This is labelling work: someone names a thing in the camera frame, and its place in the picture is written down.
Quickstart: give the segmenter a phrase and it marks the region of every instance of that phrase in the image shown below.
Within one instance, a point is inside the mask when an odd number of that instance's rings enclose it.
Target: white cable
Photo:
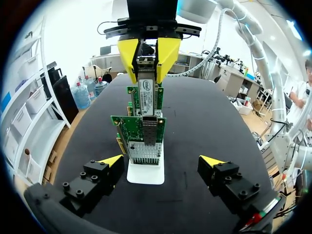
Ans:
[[[211,52],[208,54],[208,56],[207,56],[202,62],[200,62],[198,65],[196,65],[195,67],[193,67],[192,69],[190,69],[190,70],[188,70],[188,71],[186,71],[186,72],[179,73],[179,74],[167,74],[167,76],[169,76],[169,77],[188,76],[190,73],[196,71],[198,68],[200,68],[202,65],[204,65],[206,61],[208,61],[209,59],[211,59],[211,57],[214,55],[215,50],[216,50],[216,48],[217,48],[217,46],[218,46],[219,39],[220,39],[220,34],[221,34],[222,19],[223,19],[223,16],[224,16],[225,12],[227,12],[227,11],[230,11],[230,12],[233,13],[233,15],[234,15],[234,17],[235,17],[235,19],[236,19],[236,21],[237,21],[237,23],[238,23],[238,26],[239,26],[240,31],[242,32],[242,34],[244,35],[244,37],[245,37],[245,39],[246,39],[245,41],[248,42],[248,39],[247,39],[247,37],[246,37],[246,35],[245,35],[243,29],[242,29],[242,26],[240,25],[240,22],[239,22],[239,20],[238,20],[238,18],[237,18],[237,15],[234,13],[233,10],[231,10],[231,9],[229,9],[229,8],[224,8],[224,9],[221,11],[220,18],[219,18],[219,26],[218,26],[218,33],[217,33],[217,36],[216,36],[216,41],[215,41],[215,43],[214,43],[213,49],[212,49]]]
[[[220,14],[220,18],[219,18],[219,26],[218,26],[218,33],[217,33],[217,36],[216,36],[216,41],[214,43],[214,47],[213,49],[210,51],[210,53],[208,54],[208,56],[202,61],[200,62],[198,65],[196,65],[195,67],[193,67],[192,69],[186,71],[186,72],[183,72],[183,73],[180,73],[180,74],[167,74],[167,76],[169,77],[182,77],[182,76],[187,76],[189,75],[190,73],[196,71],[198,68],[200,68],[202,65],[204,65],[209,59],[211,59],[211,57],[214,55],[215,53],[215,50],[218,46],[218,43],[219,43],[219,39],[220,39],[220,34],[221,34],[221,25],[222,25],[222,19],[223,19],[223,16],[225,14],[225,12],[227,11],[231,11],[231,9],[229,8],[224,8],[222,11],[221,11],[221,14]]]

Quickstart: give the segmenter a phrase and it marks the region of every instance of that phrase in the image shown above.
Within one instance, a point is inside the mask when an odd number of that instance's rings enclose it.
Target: metal bracket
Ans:
[[[157,117],[143,117],[143,136],[144,136],[144,143],[145,145],[152,145],[156,144],[156,137],[157,137]]]

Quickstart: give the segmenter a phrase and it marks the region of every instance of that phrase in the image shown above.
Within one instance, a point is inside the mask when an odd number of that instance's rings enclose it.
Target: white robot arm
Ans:
[[[199,4],[199,1],[201,9],[206,6],[205,11],[197,11],[198,8],[194,7],[194,5]],[[273,122],[271,131],[266,136],[268,141],[265,142],[260,148],[260,151],[266,162],[267,169],[269,170],[277,165],[280,173],[286,175],[285,180],[292,179],[294,167],[312,170],[312,148],[305,146],[298,147],[298,145],[294,143],[295,137],[298,135],[298,133],[302,134],[302,131],[306,127],[307,116],[312,111],[312,95],[309,97],[305,109],[299,118],[299,121],[289,131],[281,76],[278,72],[270,73],[268,60],[266,58],[262,44],[255,36],[263,32],[262,27],[259,22],[247,11],[247,9],[236,0],[207,0],[205,3],[202,3],[201,0],[182,0],[181,9],[183,9],[183,11],[180,15],[188,20],[196,21],[196,17],[194,17],[194,15],[197,14],[200,16],[200,21],[197,21],[198,23],[203,23],[203,18],[206,18],[206,22],[208,22],[215,7],[213,3],[215,3],[215,5],[218,4],[218,6],[223,9],[221,12],[219,24],[221,24],[222,16],[225,12],[227,12],[229,16],[235,18],[239,22],[236,30],[238,34],[245,40],[251,50],[252,57],[255,59],[258,70],[261,74],[263,87],[265,89],[273,89]],[[211,51],[211,54],[213,54],[215,51],[219,36],[220,33],[218,33],[217,41]],[[172,76],[188,75],[203,65],[210,57],[211,56],[208,55],[203,62],[190,71]]]

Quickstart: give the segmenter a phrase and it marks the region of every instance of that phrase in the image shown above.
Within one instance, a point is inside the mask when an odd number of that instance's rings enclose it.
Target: wooden floor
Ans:
[[[52,184],[54,183],[56,171],[57,171],[59,162],[61,160],[61,157],[65,151],[65,148],[66,148],[76,126],[78,125],[79,121],[81,120],[81,118],[83,117],[83,115],[85,114],[86,111],[87,110],[83,110],[83,111],[80,111],[78,113],[75,120],[71,124],[71,128],[70,129],[64,128],[63,131],[61,132],[61,134],[59,135],[55,145],[54,145],[53,149],[54,149],[54,151],[57,152],[58,157],[56,158],[54,164],[51,166],[52,174],[51,174],[49,182]],[[261,134],[267,127],[266,122],[270,122],[270,118],[272,117],[272,114],[271,114],[271,112],[268,112],[265,117],[259,117],[253,111],[249,115],[247,115],[247,116],[241,115],[241,117],[243,118],[243,120],[245,121],[245,123],[247,124],[247,126],[249,127],[251,132],[257,132],[257,133]],[[290,197],[287,200],[286,207],[291,206],[291,204],[293,203],[293,198],[294,198],[294,196]],[[283,218],[274,219],[273,229],[275,230],[278,226],[280,226],[282,221],[283,221]]]

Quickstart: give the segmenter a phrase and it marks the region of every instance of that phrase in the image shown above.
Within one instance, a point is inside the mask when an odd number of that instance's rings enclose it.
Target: black bolt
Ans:
[[[86,178],[87,174],[85,172],[80,172],[80,177],[82,179]]]
[[[40,204],[40,200],[38,198],[35,199],[35,204],[39,205]]]
[[[68,182],[64,182],[63,183],[63,189],[64,190],[69,190],[70,186],[69,186],[69,183]]]
[[[97,175],[91,176],[91,180],[92,182],[96,182],[98,180],[98,176]]]
[[[240,191],[240,193],[238,194],[238,196],[240,196],[241,198],[244,198],[248,195],[248,192],[246,192],[245,190]]]
[[[78,189],[78,190],[76,191],[76,196],[77,196],[78,198],[83,198],[83,196],[84,196],[83,190]]]
[[[253,190],[258,191],[260,189],[260,187],[261,187],[260,184],[256,183],[253,185]]]

